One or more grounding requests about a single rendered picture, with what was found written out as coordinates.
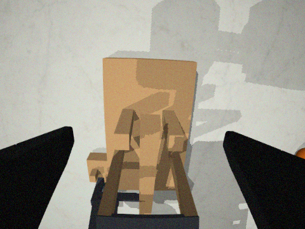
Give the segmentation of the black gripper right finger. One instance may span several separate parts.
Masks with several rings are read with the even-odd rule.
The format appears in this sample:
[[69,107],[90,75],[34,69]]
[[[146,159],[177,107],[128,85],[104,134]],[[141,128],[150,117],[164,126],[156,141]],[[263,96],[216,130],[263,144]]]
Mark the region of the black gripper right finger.
[[305,158],[233,130],[223,148],[257,229],[305,229]]

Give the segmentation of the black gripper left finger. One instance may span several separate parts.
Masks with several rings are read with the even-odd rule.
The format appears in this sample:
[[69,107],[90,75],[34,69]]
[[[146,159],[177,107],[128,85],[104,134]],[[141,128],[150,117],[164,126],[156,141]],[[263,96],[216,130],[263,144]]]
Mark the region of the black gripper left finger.
[[38,229],[74,145],[61,127],[0,150],[0,229]]

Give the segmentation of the orange-brown ball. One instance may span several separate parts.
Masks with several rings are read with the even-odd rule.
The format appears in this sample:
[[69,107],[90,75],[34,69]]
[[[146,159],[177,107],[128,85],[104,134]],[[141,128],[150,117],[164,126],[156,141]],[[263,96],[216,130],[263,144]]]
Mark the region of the orange-brown ball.
[[305,158],[305,148],[300,149],[295,156],[298,156],[300,158]]

